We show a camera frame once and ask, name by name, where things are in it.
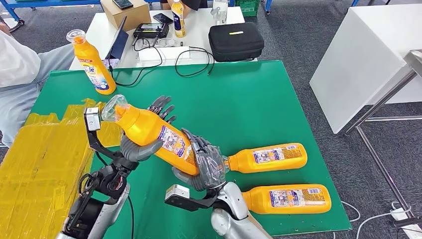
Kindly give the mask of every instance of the white table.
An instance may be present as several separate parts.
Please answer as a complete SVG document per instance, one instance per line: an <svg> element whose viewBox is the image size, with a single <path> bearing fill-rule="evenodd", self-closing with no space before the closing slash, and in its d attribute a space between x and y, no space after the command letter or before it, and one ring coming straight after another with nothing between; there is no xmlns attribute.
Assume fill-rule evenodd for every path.
<svg viewBox="0 0 422 239"><path fill-rule="evenodd" d="M422 4L349 8L310 81L334 133L411 71L403 57L422 49L421 22ZM421 101L418 76L388 103Z"/></svg>
<svg viewBox="0 0 422 239"><path fill-rule="evenodd" d="M214 19L210 14L211 8L201 8L198 11L191 11L185 19L186 36L183 38L177 38L174 34L174 26L170 25L170 31L167 37L175 39L177 42L182 41L184 46L196 46L206 49L211 52L210 43L208 40L208 32L210 27L214 25ZM150 11L152 22L157 22L152 16L163 13L169 18L173 19L171 10L153 10ZM240 7L229 7L227 10L227 24L243 23L245 22ZM105 59L108 51L110 50L114 34L117 29L109 23L105 13L96 13L90 27L86 33L87 41L95 46L102 59ZM133 68L133 67L145 67L157 64L157 61L148 60L140 61L137 60L137 52L133 50L131 46L133 43L133 32L134 30L128 31L129 38L127 40L122 59L118 65L118 68ZM183 59L178 62L178 65L187 64L204 64L207 63L208 58L205 53L194 53L190 52L189 59ZM164 59L161 66L174 65L174 59ZM79 61L75 58L69 70L83 70Z"/></svg>

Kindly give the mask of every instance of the gray carpet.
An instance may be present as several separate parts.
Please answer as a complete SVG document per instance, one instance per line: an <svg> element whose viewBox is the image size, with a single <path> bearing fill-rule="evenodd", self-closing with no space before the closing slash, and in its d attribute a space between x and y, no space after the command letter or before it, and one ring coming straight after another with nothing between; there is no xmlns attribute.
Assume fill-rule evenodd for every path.
<svg viewBox="0 0 422 239"><path fill-rule="evenodd" d="M367 3L368 0L361 0L359 5ZM334 135L309 86L309 80L350 4L350 0L275 0L270 15L265 15L264 4L261 4L258 16L246 19L258 25L265 39L259 60L284 62L340 197L362 213L362 219L352 223L352 231L336 233L340 239L355 238L357 227L364 219L388 212L390 203L395 200L357 132L350 137ZM39 8L36 11L18 9L17 12L26 25L13 35L35 51L43 52L66 44L64 36L68 30L88 29L94 13L101 12L101 8ZM379 112L379 115L406 114L422 115L422 104L389 105ZM417 121L378 122L366 123L363 129L414 212L421 215L422 125ZM355 218L353 210L345 209L351 219ZM383 217L369 222L363 227L360 238L396 239L397 230L391 226L391 221L391 217ZM320 233L282 238L332 237L332 233ZM406 236L400 233L399 238Z"/></svg>

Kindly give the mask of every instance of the yellow bottle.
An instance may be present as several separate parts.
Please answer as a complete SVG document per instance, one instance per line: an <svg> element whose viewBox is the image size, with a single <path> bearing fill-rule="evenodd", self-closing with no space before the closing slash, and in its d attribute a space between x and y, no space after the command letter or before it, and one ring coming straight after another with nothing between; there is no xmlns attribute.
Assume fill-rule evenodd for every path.
<svg viewBox="0 0 422 239"><path fill-rule="evenodd" d="M248 209L258 214L316 214L331 209L321 184L262 186L242 193Z"/></svg>
<svg viewBox="0 0 422 239"><path fill-rule="evenodd" d="M164 161L190 175L197 175L194 152L188 138L157 114L128 104L123 95L115 95L102 110L102 118L116 122L126 136L138 145L147 145L156 139L164 142L155 153Z"/></svg>
<svg viewBox="0 0 422 239"><path fill-rule="evenodd" d="M305 148L300 143L244 149L228 158L230 170L255 173L303 167L308 160Z"/></svg>
<svg viewBox="0 0 422 239"><path fill-rule="evenodd" d="M174 3L172 4L172 12L174 18L174 33L176 34L176 37L184 37L186 35L183 10L183 4L180 0L174 0Z"/></svg>
<svg viewBox="0 0 422 239"><path fill-rule="evenodd" d="M84 67L95 90L103 95L109 95L116 89L116 83L102 62L97 49L85 39L85 32L79 29L67 33L66 39L73 44L75 56Z"/></svg>

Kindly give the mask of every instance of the green tabletop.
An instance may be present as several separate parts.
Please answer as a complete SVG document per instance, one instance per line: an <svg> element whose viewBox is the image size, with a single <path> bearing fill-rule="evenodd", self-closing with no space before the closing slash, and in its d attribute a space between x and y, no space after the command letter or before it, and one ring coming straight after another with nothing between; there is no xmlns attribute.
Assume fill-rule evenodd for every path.
<svg viewBox="0 0 422 239"><path fill-rule="evenodd" d="M179 71L197 71L202 65L180 66ZM129 83L139 69L116 69L118 82ZM299 234L321 231L350 230L351 225L340 202L325 162L280 61L258 61L216 64L211 75L203 72L182 78L174 67L145 70L134 87L118 87L138 108L147 108L160 95L172 97L176 128L188 128L219 145L225 155L245 148L280 143L302 143L308 163L301 169L242 174L229 172L245 192L256 186L319 183L327 187L332 208L313 215L253 216L271 235ZM106 102L111 96L98 94L83 71L53 72L32 111L63 116L67 105L81 104L85 98ZM101 167L94 158L92 170ZM219 236L210 224L211 209L188 212L164 204L165 191L181 183L172 174L171 166L152 156L142 162L128 178L135 211L135 237L138 239L213 239ZM195 198L204 196L195 192ZM131 217L128 203L105 238L130 238Z"/></svg>

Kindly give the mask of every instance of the robotic arm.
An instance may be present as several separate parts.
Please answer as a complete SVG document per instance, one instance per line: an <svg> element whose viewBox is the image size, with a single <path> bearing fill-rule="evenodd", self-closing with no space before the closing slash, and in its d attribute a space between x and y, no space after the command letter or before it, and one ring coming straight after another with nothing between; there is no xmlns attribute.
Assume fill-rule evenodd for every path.
<svg viewBox="0 0 422 239"><path fill-rule="evenodd" d="M164 119L174 106L161 113L170 102L170 97L161 96L148 109ZM90 147L112 159L98 171L85 174L80 179L79 198L75 201L64 222L63 230L56 239L102 239L107 229L116 221L128 198L130 185L128 175L135 170L139 161L144 161L161 148L163 142L155 140L149 145L139 146L125 135L120 151L112 152L101 145L97 136L100 129L99 108L87 108L84 112ZM175 120L170 117L167 122ZM200 173L190 176L173 168L176 177L192 185L197 191L207 191L203 199L189 197L189 189L173 185L166 192L165 203L188 210L213 207L211 224L225 239L270 239L261 225L249 213L239 187L225 180L224 156L218 147L202 137L192 135L183 129L191 141ZM92 198L94 191L108 196L100 201Z"/></svg>
<svg viewBox="0 0 422 239"><path fill-rule="evenodd" d="M97 130L100 129L99 108L86 108L84 117L90 147L112 161L98 171L82 176L79 198L71 207L63 230L56 239L103 238L128 198L128 175L138 167L139 161L146 160L163 145L162 141L156 140L140 147L124 135L120 144L121 151L112 152L101 145L97 136ZM103 202L92 198L94 191L108 196L108 200Z"/></svg>
<svg viewBox="0 0 422 239"><path fill-rule="evenodd" d="M188 211L213 207L212 227L225 239L270 239L271 236L249 213L239 187L226 182L226 158L219 148L186 129L182 132L191 142L200 173L190 176L174 167L173 173L197 191L206 189L207 194L201 200L193 199L189 197L188 188L176 184L167 190L164 202Z"/></svg>

